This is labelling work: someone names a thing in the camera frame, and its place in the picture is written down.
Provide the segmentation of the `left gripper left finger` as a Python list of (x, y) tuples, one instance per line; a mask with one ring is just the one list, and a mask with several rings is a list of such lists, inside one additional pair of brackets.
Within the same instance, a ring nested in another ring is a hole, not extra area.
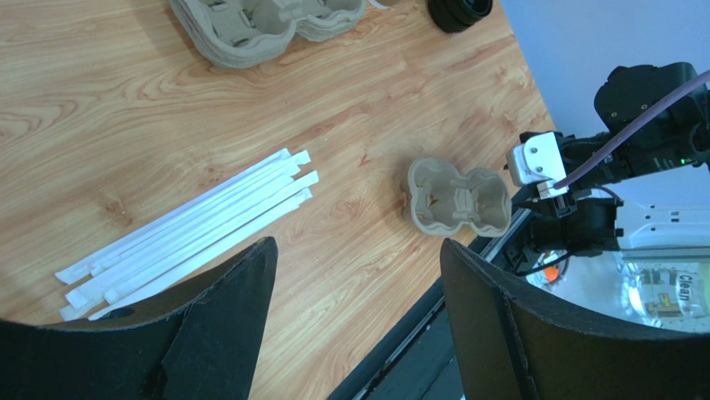
[(4, 399), (246, 399), (278, 261), (273, 237), (97, 320), (1, 323)]

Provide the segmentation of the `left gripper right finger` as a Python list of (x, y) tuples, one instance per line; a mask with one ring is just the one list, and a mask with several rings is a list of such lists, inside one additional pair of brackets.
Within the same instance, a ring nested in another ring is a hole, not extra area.
[(709, 337), (579, 307), (442, 243), (452, 342), (468, 399), (706, 399)]

